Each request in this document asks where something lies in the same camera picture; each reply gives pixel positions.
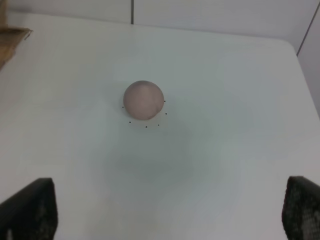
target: sphere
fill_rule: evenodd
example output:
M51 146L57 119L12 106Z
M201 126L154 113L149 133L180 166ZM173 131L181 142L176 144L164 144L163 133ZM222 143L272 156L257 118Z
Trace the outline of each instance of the sphere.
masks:
M123 104L126 111L138 120L152 119L164 106L164 94L150 81L136 81L124 92Z

